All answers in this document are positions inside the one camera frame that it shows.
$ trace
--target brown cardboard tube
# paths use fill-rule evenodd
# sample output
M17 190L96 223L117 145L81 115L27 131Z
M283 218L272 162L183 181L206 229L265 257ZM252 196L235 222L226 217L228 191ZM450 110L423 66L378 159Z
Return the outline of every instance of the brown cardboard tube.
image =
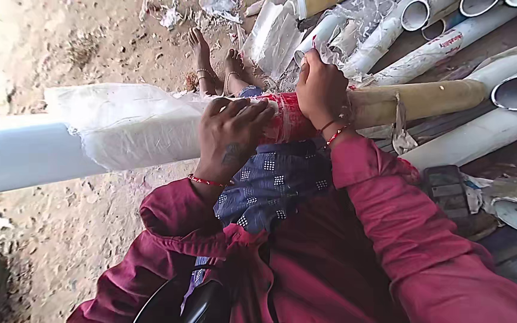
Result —
M356 129L396 122L396 94L406 106L406 120L416 120L476 107L486 99L486 88L476 80L363 87L348 91Z

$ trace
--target hand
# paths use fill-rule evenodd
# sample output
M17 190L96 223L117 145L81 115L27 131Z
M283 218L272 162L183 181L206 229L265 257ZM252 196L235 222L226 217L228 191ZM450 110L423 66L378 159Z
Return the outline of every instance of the hand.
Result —
M275 111L267 107L266 99L250 106L249 102L219 98L205 109L199 125L200 162L195 177L226 184L256 153L262 131Z
M316 49L305 54L296 86L300 111L320 130L333 120L346 100L348 79L336 67L325 64Z

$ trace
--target tattoo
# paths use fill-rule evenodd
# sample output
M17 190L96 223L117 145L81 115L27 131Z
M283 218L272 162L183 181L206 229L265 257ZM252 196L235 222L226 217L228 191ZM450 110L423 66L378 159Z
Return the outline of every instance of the tattoo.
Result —
M223 165L236 164L241 161L242 148L238 143L230 143L226 145L226 153L223 158Z

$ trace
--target maroon kurta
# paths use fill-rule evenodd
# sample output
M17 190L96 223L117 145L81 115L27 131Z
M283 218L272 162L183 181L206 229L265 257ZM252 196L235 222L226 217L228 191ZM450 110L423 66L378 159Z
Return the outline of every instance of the maroon kurta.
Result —
M517 322L517 285L492 272L482 246L452 233L453 222L406 184L394 157L355 137L334 148L332 162L334 185L356 215L336 191L303 203L269 239L269 265L259 256L266 231L222 229L188 179L155 189L140 209L147 230L68 322L132 322L196 256L222 268L206 280L236 290L232 322L273 322L269 294L280 322ZM169 316L179 315L187 289L169 296Z

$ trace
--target blue patterned fabric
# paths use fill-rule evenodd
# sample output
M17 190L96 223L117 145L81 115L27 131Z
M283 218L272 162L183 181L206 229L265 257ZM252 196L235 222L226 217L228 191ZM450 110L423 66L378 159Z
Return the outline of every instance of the blue patterned fabric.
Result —
M257 153L214 206L224 227L236 223L250 233L270 231L273 221L296 213L300 200L332 185L330 159L311 140L259 146Z
M262 95L262 90L254 85L249 85L238 93L239 98L253 98Z

